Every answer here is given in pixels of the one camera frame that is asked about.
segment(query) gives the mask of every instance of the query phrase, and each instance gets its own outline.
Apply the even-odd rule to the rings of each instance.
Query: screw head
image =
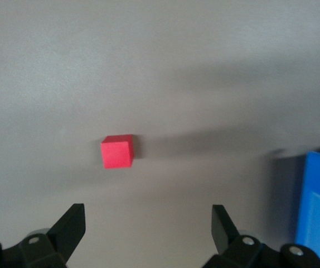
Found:
[[[304,255],[304,252],[298,248],[298,247],[295,247],[295,246],[291,246],[289,248],[289,251],[294,254],[294,255],[297,255],[297,256],[303,256]]]
[[[243,238],[243,243],[248,246],[252,246],[252,245],[254,245],[254,240],[251,239],[250,237],[246,236]]]
[[[36,237],[32,237],[30,238],[30,240],[28,241],[29,244],[35,244],[39,241],[40,239],[36,236]]]

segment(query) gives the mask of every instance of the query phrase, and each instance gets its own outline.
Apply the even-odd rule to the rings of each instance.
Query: red cube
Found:
[[[105,169],[129,168],[134,159],[133,136],[108,136],[100,144]]]

